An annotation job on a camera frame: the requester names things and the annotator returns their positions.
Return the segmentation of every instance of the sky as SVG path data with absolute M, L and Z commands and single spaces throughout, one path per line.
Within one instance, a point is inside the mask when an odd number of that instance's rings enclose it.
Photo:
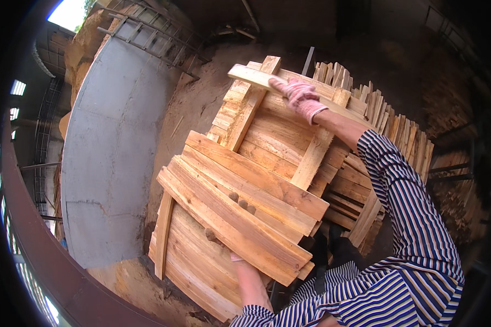
M 64 0 L 47 20 L 74 31 L 84 21 L 84 16 L 84 0 Z

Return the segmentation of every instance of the glove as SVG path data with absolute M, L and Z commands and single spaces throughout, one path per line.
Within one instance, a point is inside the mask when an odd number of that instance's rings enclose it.
M 282 93 L 284 98 L 287 98 L 284 101 L 288 108 L 304 117 L 310 125 L 316 125 L 313 122 L 315 114 L 328 109 L 326 105 L 319 102 L 320 95 L 309 83 L 290 78 L 289 83 L 285 84 L 276 78 L 270 78 L 269 85 Z

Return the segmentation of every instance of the window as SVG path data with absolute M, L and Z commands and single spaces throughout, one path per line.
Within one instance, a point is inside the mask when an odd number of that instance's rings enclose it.
M 11 88 L 12 95 L 23 95 L 23 92 L 26 90 L 26 83 L 22 83 L 18 80 L 13 82 L 13 87 Z
M 18 113 L 20 112 L 20 108 L 11 108 L 11 120 L 15 120 L 18 118 Z

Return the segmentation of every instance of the ladder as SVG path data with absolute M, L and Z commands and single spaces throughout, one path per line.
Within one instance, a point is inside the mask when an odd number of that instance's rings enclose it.
M 197 60 L 202 62 L 202 64 L 210 62 L 210 59 L 205 58 L 200 53 L 207 40 L 175 19 L 160 14 L 155 9 L 141 2 L 134 3 L 141 9 L 136 16 L 101 6 L 100 9 L 108 11 L 109 16 L 120 19 L 121 21 L 112 31 L 101 27 L 97 27 L 97 29 L 144 50 L 164 61 L 169 68 L 175 67 L 187 75 L 190 75 L 195 81 L 198 81 L 200 77 L 193 74 L 195 62 Z M 121 36 L 119 32 L 120 28 L 126 23 L 133 25 L 134 29 L 129 36 L 124 37 Z M 143 29 L 150 31 L 151 34 L 144 43 L 136 43 L 135 39 Z M 155 47 L 159 47 L 160 49 L 155 51 L 153 50 Z M 190 66 L 185 69 L 182 67 L 183 61 L 190 56 L 193 56 L 193 60 L 190 63 Z

